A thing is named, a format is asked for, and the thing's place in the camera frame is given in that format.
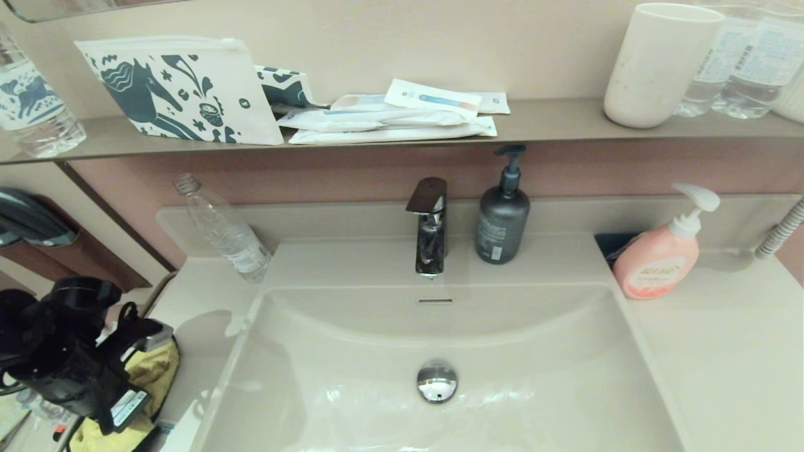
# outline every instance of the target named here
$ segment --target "pink soap bottle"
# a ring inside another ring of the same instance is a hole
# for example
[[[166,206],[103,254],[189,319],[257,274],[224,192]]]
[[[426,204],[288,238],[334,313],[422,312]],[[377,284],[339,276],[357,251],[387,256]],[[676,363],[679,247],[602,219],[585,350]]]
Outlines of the pink soap bottle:
[[[640,235],[614,262],[614,277],[628,298],[647,300],[669,293],[698,261],[698,215],[715,211],[720,197],[690,183],[674,183],[673,188],[692,199],[695,208]]]

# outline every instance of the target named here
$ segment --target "gray soap dispenser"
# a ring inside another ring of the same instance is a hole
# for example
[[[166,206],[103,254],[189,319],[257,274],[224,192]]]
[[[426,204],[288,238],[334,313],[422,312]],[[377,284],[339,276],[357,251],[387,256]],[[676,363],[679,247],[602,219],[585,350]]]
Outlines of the gray soap dispenser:
[[[492,187],[480,199],[480,218],[475,249],[490,264],[505,264],[516,256],[525,232],[531,201],[519,189],[519,157],[523,145],[503,146],[494,153],[507,154],[508,166],[502,170],[499,187]]]

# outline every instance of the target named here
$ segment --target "white sink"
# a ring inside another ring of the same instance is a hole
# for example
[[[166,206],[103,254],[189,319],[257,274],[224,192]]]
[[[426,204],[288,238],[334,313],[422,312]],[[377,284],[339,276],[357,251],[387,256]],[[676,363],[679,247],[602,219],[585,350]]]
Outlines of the white sink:
[[[451,302],[420,302],[420,300]],[[451,363],[426,403],[420,366]],[[603,285],[274,290],[254,303],[197,452],[664,452],[679,435]]]

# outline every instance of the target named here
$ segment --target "hand soap bottle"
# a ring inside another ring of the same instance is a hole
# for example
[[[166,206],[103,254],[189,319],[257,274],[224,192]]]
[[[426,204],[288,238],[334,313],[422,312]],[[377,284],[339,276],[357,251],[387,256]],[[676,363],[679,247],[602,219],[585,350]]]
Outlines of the hand soap bottle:
[[[715,211],[720,197],[690,183],[674,183],[673,188],[689,196],[696,207],[640,235],[614,262],[614,276],[628,298],[647,300],[669,293],[698,261],[698,215]]]
[[[494,153],[507,154],[508,166],[502,171],[499,187],[492,187],[480,199],[480,218],[475,238],[478,256],[490,264],[505,264],[516,256],[525,232],[531,201],[519,189],[519,157],[525,146],[503,146]]]

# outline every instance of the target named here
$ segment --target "pink wall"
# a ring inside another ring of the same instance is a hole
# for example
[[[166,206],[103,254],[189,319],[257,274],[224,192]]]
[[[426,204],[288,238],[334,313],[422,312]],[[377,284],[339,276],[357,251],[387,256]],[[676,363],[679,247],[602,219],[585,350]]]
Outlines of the pink wall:
[[[789,139],[633,140],[531,145],[522,189],[531,197],[658,195],[683,180],[727,193],[804,193],[804,150]],[[190,171],[232,203],[407,199],[437,175],[452,198],[479,198],[498,181],[503,160],[490,147],[259,150],[229,154],[84,160],[72,165],[174,265],[185,257],[154,216],[180,205],[170,181]],[[804,278],[804,238],[783,253]]]

